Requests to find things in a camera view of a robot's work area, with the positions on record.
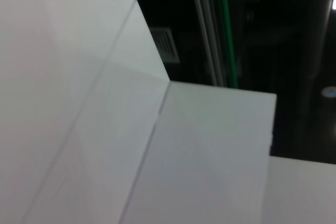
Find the ceiling vent grille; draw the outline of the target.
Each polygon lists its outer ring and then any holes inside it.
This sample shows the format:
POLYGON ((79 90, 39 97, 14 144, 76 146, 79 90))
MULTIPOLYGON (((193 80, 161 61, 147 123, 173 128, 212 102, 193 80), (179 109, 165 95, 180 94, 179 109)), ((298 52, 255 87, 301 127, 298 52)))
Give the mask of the ceiling vent grille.
POLYGON ((163 63, 180 64, 171 29, 168 27, 150 27, 150 32, 163 63))

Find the round ceiling sensor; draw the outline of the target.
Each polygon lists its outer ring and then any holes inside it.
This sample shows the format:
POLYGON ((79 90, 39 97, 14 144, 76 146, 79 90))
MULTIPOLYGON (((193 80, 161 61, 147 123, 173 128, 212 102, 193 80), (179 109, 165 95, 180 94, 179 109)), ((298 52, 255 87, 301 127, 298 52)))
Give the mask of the round ceiling sensor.
POLYGON ((328 86, 328 87, 323 88, 321 90, 321 95, 324 98, 328 98, 328 99, 336 98, 336 87, 335 86, 328 86))

